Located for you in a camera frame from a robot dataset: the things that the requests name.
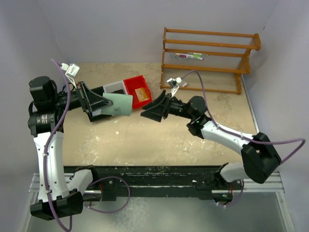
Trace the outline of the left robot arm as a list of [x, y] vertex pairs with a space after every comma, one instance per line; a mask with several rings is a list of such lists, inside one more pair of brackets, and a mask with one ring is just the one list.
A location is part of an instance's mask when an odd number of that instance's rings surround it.
[[40, 176], [38, 202], [30, 206], [30, 213], [44, 220], [80, 214], [83, 194], [98, 180], [98, 173], [94, 165], [81, 166], [66, 182], [62, 158], [64, 118], [69, 110], [81, 107], [89, 114], [93, 104], [109, 106], [112, 101], [103, 97], [103, 87], [89, 89], [84, 82], [69, 94], [58, 92], [56, 83], [47, 76], [32, 79], [29, 91], [33, 101], [28, 109], [28, 127], [37, 149]]

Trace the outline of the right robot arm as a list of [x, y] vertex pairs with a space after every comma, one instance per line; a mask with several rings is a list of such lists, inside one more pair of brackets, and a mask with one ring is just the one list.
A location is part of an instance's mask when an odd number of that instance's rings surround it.
[[216, 171], [222, 183], [249, 178], [262, 184], [281, 164], [281, 158], [264, 133], [245, 134], [215, 124], [206, 115], [207, 106], [201, 96], [193, 96], [187, 103], [165, 91], [154, 101], [145, 105], [142, 117], [161, 122], [172, 114], [187, 118], [189, 132], [201, 139], [217, 142], [241, 155], [240, 163], [226, 163]]

